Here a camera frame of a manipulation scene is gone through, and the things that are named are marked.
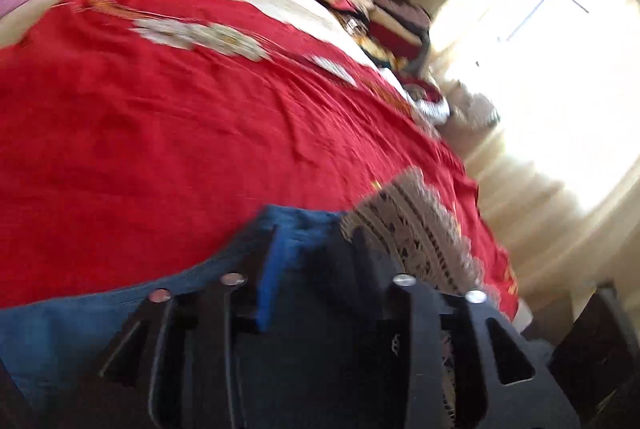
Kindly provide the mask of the blue denim pants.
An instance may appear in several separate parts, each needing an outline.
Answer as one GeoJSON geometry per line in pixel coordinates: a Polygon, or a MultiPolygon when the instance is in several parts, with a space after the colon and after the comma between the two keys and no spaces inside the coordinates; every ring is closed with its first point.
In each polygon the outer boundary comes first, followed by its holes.
{"type": "Polygon", "coordinates": [[[67,428],[64,414],[94,361],[150,293],[181,295],[237,267],[278,229],[258,331],[237,331],[241,428],[377,428],[368,408],[375,326],[358,285],[352,239],[337,215],[270,207],[218,256],[129,288],[38,301],[1,313],[1,423],[67,428]]]}

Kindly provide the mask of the red floral bed cover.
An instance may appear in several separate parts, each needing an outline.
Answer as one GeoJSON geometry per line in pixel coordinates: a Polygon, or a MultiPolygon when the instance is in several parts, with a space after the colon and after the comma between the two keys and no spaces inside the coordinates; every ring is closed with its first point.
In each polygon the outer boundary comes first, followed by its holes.
{"type": "Polygon", "coordinates": [[[476,183],[377,71],[243,1],[62,0],[1,51],[1,303],[175,274],[410,167],[514,316],[476,183]]]}

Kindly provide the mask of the pile of folded clothes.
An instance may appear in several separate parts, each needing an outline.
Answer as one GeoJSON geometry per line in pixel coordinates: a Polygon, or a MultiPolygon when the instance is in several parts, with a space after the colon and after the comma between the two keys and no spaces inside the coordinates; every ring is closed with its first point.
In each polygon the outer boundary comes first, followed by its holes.
{"type": "Polygon", "coordinates": [[[431,53],[431,15],[412,0],[319,0],[367,58],[432,126],[450,116],[447,99],[423,73],[431,53]]]}

